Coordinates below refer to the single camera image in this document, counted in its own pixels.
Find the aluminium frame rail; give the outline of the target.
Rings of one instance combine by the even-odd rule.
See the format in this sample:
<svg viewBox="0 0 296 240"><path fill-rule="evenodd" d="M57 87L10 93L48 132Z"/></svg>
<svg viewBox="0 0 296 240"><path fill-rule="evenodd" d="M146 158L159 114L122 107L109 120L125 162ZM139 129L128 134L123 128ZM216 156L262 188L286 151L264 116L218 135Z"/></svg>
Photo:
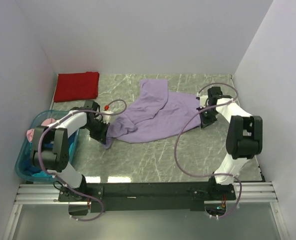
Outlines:
<svg viewBox="0 0 296 240"><path fill-rule="evenodd" d="M108 199L151 199L151 198L187 198L205 202L222 200L242 203L277 202L278 198L270 182L234 183L224 190L209 190L206 182L160 182L160 183L92 183L88 187L89 195L101 201ZM15 204L85 204L86 197L71 196L67 190L56 189L51 184L21 184L18 188Z"/></svg>

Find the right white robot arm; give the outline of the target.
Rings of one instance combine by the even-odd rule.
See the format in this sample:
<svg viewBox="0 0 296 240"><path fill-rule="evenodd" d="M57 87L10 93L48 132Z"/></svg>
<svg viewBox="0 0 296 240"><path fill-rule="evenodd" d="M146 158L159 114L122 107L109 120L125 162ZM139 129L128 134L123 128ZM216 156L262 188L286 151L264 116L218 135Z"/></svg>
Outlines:
<svg viewBox="0 0 296 240"><path fill-rule="evenodd" d="M232 96L223 94L219 86L209 88L207 95L197 93L197 100L201 128L214 124L217 115L223 116L229 124L225 144L227 154L214 172L215 182L207 187L208 196L217 200L225 193L223 185L232 184L241 168L262 152L263 119L243 110Z"/></svg>

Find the lavender t shirt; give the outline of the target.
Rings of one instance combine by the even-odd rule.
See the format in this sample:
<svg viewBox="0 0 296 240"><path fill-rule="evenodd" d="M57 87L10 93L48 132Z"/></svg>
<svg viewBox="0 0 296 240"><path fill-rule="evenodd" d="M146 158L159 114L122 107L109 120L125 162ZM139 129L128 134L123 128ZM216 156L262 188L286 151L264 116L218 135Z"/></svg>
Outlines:
<svg viewBox="0 0 296 240"><path fill-rule="evenodd" d="M114 139L138 144L189 131L201 124L198 107L194 95L168 91L166 79L143 79L139 98L110 124L103 147L110 148Z"/></svg>

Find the folded red t shirt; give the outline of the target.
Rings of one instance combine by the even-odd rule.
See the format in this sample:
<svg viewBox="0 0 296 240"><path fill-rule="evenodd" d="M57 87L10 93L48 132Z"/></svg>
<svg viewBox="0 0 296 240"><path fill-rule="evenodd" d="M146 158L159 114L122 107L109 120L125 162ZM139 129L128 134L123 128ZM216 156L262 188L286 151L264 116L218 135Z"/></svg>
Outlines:
<svg viewBox="0 0 296 240"><path fill-rule="evenodd" d="M55 103L90 100L98 97L99 72L60 73L53 101Z"/></svg>

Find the navy garment in basket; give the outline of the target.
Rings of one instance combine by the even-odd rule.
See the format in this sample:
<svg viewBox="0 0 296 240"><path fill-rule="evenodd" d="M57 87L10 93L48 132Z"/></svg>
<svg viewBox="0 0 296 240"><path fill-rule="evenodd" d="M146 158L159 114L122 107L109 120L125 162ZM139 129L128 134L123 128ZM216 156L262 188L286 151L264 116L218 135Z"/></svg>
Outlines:
<svg viewBox="0 0 296 240"><path fill-rule="evenodd" d="M69 144L69 149L68 149L68 153L69 153L69 162L71 163L73 161L73 156L74 156L74 153L75 153L75 149L76 149L76 142L77 142L77 138L78 138L78 135L77 134L73 134L71 135L69 138L68 138L68 144ZM38 140L35 139L35 140L32 140L32 143L30 144L31 146L31 153L30 153L30 160L32 161L32 157L36 157L37 158L37 153L35 153L33 155L33 151L36 150L37 151L37 145L38 145ZM46 148L46 149L52 149L53 148L53 142L50 142L50 143L44 143L43 146Z"/></svg>

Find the pink garment in basket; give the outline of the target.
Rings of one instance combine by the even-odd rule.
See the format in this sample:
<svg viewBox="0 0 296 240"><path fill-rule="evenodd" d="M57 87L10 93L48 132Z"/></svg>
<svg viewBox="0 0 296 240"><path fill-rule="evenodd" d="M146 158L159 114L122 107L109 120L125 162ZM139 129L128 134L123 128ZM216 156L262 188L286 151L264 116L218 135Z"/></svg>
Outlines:
<svg viewBox="0 0 296 240"><path fill-rule="evenodd" d="M56 123L57 120L54 119L54 118L47 118L46 120L44 120L40 126L42 127L47 127L47 126L50 126L54 123ZM27 132L26 132L26 138L28 140L28 142L31 144L32 143L32 140L33 140L33 135L34 135L34 129L29 129Z"/></svg>

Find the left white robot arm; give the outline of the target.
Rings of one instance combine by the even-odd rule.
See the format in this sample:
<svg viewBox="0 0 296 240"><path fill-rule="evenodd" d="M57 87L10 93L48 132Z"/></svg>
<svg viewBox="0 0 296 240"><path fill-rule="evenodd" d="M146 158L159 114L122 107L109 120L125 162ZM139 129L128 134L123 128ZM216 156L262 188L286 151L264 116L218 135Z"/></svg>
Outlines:
<svg viewBox="0 0 296 240"><path fill-rule="evenodd" d="M87 100L83 107L74 107L63 118L34 129L30 162L34 167L49 173L64 186L70 186L70 195L76 201L87 197L85 177L69 162L69 138L79 129L89 131L89 136L106 144L106 135L112 112L106 105L100 110L95 101Z"/></svg>

